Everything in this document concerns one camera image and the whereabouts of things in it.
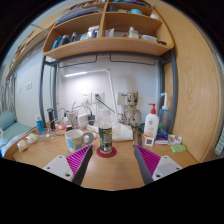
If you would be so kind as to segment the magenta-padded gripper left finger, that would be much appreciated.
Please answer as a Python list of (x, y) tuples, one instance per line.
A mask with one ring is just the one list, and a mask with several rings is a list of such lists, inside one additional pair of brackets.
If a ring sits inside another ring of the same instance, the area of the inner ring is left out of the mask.
[(88, 145), (67, 157), (57, 156), (44, 167), (44, 170), (76, 185), (81, 185), (92, 154), (92, 146)]

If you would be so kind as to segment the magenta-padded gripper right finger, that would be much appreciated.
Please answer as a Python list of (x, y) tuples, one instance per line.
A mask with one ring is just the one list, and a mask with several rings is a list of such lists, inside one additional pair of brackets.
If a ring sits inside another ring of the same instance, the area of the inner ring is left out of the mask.
[(169, 156), (165, 155), (160, 157), (138, 145), (134, 146), (134, 156), (138, 162), (145, 185), (182, 169), (182, 167)]

